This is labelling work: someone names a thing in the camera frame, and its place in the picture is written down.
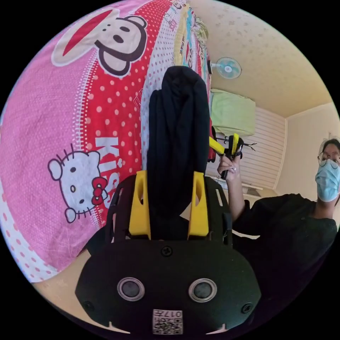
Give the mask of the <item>person's right hand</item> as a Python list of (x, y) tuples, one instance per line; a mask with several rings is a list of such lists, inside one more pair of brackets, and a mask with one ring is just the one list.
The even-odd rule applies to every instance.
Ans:
[(240, 156), (236, 156), (230, 160), (226, 156), (220, 158), (220, 163), (217, 169), (218, 174), (227, 183), (231, 183), (233, 180), (240, 179)]

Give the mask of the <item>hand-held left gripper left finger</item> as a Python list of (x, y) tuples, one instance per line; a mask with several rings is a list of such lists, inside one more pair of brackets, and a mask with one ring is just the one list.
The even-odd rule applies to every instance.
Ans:
[(129, 233), (133, 237), (151, 239), (149, 204), (147, 192), (147, 172), (138, 171), (133, 189)]

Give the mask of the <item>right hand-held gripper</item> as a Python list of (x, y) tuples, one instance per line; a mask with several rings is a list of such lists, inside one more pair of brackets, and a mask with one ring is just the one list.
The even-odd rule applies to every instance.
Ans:
[(230, 135), (225, 139), (225, 143), (228, 144), (227, 148), (218, 143), (212, 137), (209, 137), (209, 147), (214, 150), (216, 154), (223, 157), (227, 157), (230, 161), (234, 161), (235, 158), (240, 156), (242, 158), (242, 149), (244, 146), (243, 139), (238, 134)]

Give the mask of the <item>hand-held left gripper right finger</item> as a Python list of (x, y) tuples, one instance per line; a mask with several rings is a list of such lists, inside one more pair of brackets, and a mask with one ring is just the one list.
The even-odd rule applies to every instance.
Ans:
[(194, 172), (188, 239), (205, 238), (209, 232), (204, 174)]

